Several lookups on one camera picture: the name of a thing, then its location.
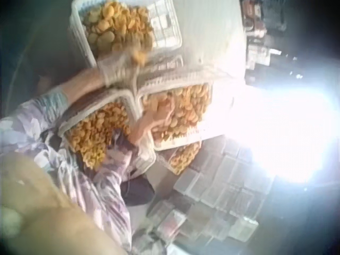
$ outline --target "patterned sleeve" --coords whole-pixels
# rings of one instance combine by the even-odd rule
[[[132,155],[138,150],[122,133],[113,136],[114,144],[108,148],[102,164],[93,177],[93,183],[106,209],[106,231],[120,233],[122,246],[131,248],[130,215],[122,199],[120,185],[130,164]]]
[[[0,120],[0,152],[7,153],[37,141],[67,108],[67,98],[60,88],[21,104],[9,117]]]

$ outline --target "hand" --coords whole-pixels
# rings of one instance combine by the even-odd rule
[[[156,112],[152,114],[152,127],[163,125],[169,120],[175,110],[175,99],[173,97],[167,98],[164,101],[158,102]]]
[[[123,52],[111,53],[98,60],[98,68],[107,87],[113,83],[130,79],[140,66],[144,66],[146,54],[137,47],[129,47]]]

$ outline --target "fried food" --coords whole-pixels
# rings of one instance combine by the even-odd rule
[[[68,138],[74,151],[79,151],[86,166],[99,165],[110,144],[114,129],[130,134],[128,114],[121,102],[108,103],[71,128]]]

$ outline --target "bright light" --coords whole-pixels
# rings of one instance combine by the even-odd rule
[[[290,182],[307,182],[322,168],[338,130],[332,105],[315,91],[249,93],[233,111],[227,136],[250,147],[259,166]]]

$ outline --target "clear plastic container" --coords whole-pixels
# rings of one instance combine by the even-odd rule
[[[237,195],[240,193],[240,188],[236,186],[227,185],[216,202],[218,210],[228,213],[235,203]]]
[[[275,176],[261,168],[253,167],[246,177],[244,186],[250,190],[268,194],[273,184]]]
[[[228,237],[241,242],[247,242],[258,226],[259,223],[255,220],[250,220],[245,217],[239,218],[230,228]]]
[[[223,134],[228,124],[228,109],[233,105],[234,86],[238,86],[240,81],[211,65],[185,66],[144,81],[136,96],[140,115],[144,110],[143,96],[204,83],[210,84],[211,103],[203,120],[188,129],[186,135],[154,143],[155,150],[171,149]]]
[[[235,167],[236,161],[231,157],[224,157],[215,176],[215,181],[227,183]]]
[[[218,199],[222,196],[225,189],[225,184],[222,182],[214,182],[201,197],[201,202],[210,207],[215,207]]]
[[[241,148],[237,156],[238,159],[250,163],[252,162],[252,152],[249,148]]]
[[[158,225],[170,214],[173,209],[173,204],[162,200],[153,207],[151,212],[148,214],[148,218],[154,227],[158,227]]]
[[[190,167],[198,172],[204,171],[209,156],[209,152],[206,151],[204,148],[201,148],[197,153],[195,159],[190,163]]]
[[[226,137],[224,135],[220,135],[218,137],[205,140],[203,146],[206,150],[209,150],[210,152],[220,155],[224,151],[226,142],[227,142]]]
[[[170,241],[176,235],[177,230],[185,222],[186,215],[182,212],[173,209],[166,218],[159,224],[157,233],[165,241]]]
[[[228,183],[244,186],[245,180],[249,178],[251,166],[245,163],[237,162],[228,179]]]
[[[200,175],[191,189],[186,192],[186,195],[195,201],[199,201],[203,193],[209,188],[209,183],[203,175]]]
[[[204,168],[201,171],[207,181],[212,181],[215,178],[216,172],[221,165],[223,157],[210,154]]]
[[[225,143],[223,152],[232,157],[236,157],[240,150],[240,144],[232,139],[228,139]]]
[[[101,109],[106,104],[115,101],[120,101],[125,106],[130,125],[133,126],[139,117],[131,92],[128,90],[108,89],[96,98],[93,98],[92,102],[88,102],[88,105],[84,107],[84,109],[74,113],[75,115],[63,122],[59,127],[58,135],[60,137],[63,136],[66,131],[71,129],[91,113]],[[156,154],[154,150],[152,150],[150,135],[147,135],[140,143],[139,156],[131,164],[137,168],[137,171],[131,176],[131,178],[136,178],[137,176],[145,173],[155,161]]]
[[[241,192],[236,197],[235,203],[232,206],[230,214],[235,217],[243,217],[249,210],[249,207],[253,199],[254,199],[253,193],[245,189],[242,189]]]
[[[194,224],[198,231],[203,231],[214,213],[213,208],[197,202],[190,208],[187,219]]]
[[[228,237],[230,228],[231,225],[228,221],[215,214],[205,227],[204,234],[211,235],[214,238],[223,241]]]
[[[97,62],[87,42],[81,16],[92,7],[105,2],[106,0],[74,0],[72,2],[70,28],[74,31],[82,54],[90,66],[96,66]],[[177,49],[182,45],[180,26],[172,0],[123,0],[119,2],[132,6],[145,6],[149,10],[150,23],[155,35],[153,51],[162,53]]]
[[[266,195],[254,194],[252,201],[250,202],[247,211],[245,212],[245,217],[249,219],[256,219],[256,217],[261,212],[262,206],[266,200]]]
[[[176,181],[174,185],[174,190],[179,193],[186,195],[187,191],[195,184],[196,180],[199,178],[200,173],[187,168],[181,175],[181,177]]]
[[[180,227],[180,233],[188,237],[190,240],[195,241],[200,236],[201,231],[187,219]]]

